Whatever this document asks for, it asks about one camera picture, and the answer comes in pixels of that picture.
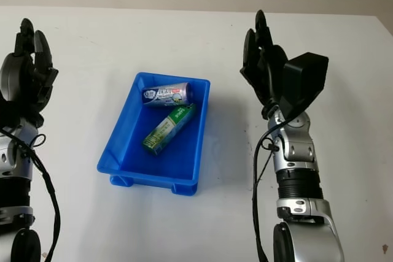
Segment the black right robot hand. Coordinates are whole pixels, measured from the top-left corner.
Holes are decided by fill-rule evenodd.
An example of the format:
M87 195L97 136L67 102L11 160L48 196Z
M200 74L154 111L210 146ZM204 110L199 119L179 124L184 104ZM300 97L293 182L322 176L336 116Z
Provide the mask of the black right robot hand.
M265 14L258 10L255 29L246 33L241 75L254 89L262 104L262 117L269 119L282 95L282 70L288 61L283 48L274 44Z

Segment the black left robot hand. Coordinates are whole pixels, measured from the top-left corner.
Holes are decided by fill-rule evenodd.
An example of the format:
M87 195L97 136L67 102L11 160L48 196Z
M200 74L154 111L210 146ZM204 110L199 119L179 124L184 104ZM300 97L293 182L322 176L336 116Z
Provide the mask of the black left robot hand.
M15 49L1 66L1 127L15 128L24 119L40 128L40 112L50 100L57 75L44 33L24 18Z

